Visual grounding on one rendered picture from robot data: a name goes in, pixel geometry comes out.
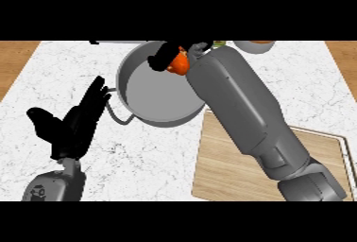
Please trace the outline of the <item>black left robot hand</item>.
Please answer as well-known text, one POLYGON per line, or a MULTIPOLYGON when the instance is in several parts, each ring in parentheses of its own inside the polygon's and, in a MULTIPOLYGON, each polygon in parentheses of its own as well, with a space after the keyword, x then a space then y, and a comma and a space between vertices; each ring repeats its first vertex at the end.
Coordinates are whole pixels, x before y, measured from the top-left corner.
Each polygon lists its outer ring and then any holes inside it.
POLYGON ((39 107, 27 111, 39 138, 52 144, 54 160, 63 158, 80 160, 88 154, 98 121, 110 99, 105 79, 98 76, 80 104, 70 109, 64 119, 39 107))

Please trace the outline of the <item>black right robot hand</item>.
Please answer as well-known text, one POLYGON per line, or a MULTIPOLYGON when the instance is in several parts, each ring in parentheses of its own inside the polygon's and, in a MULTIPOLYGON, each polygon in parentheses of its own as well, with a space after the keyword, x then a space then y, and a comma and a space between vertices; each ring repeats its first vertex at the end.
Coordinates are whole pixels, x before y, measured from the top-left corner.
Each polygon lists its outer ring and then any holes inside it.
POLYGON ((164 70, 169 68, 169 65, 175 61, 175 58, 179 55, 181 48, 183 48, 198 58, 203 56, 204 52, 213 47, 213 44, 213 40, 166 41, 157 54, 148 57, 150 67, 154 71, 164 72, 164 70))

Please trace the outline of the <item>orange squash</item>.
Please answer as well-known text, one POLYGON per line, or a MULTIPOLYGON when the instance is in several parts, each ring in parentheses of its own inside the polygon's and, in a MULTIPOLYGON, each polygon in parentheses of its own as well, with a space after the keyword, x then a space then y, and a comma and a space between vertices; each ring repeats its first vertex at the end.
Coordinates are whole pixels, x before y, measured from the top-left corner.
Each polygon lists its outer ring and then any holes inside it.
POLYGON ((188 51, 185 50, 183 47, 179 47, 179 54, 170 66, 167 67, 167 71, 170 73, 175 73, 183 76, 189 72, 189 69, 191 69, 191 61, 188 57, 188 51))

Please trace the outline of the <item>grey metal pot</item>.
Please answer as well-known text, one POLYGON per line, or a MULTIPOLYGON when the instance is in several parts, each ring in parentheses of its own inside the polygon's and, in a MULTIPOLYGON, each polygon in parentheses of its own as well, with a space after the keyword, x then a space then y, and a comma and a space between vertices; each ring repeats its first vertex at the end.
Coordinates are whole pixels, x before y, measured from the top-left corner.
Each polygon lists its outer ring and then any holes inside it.
POLYGON ((169 71, 157 72, 150 67, 147 58, 161 46, 163 42, 158 41, 142 43, 119 66, 116 87, 110 92, 117 92, 132 116, 123 121, 116 116, 111 104, 107 104, 107 109, 120 125, 129 125, 138 118, 154 127, 173 128, 186 124, 206 107, 186 77, 169 71))

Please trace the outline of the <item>wooden tray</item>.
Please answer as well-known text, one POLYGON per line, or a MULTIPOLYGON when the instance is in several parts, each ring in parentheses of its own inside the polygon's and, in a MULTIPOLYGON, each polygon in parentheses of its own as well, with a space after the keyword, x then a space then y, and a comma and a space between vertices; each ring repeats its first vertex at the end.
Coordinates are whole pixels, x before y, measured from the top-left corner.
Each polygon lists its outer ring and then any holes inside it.
MULTIPOLYGON (((325 164, 346 190, 346 201, 357 201, 356 175, 347 142, 341 136, 293 127, 312 156, 325 164)), ((192 195, 207 200, 284 201, 273 181, 251 156, 242 155, 217 117, 206 111, 192 195)))

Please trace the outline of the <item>grey round container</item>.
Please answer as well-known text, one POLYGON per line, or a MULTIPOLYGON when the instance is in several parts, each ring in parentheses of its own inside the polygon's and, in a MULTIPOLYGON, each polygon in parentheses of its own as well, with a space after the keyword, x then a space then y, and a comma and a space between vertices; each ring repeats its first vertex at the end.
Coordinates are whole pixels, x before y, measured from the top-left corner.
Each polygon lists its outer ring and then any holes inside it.
POLYGON ((275 41, 235 41, 235 46, 250 54, 265 54, 271 51, 275 41))

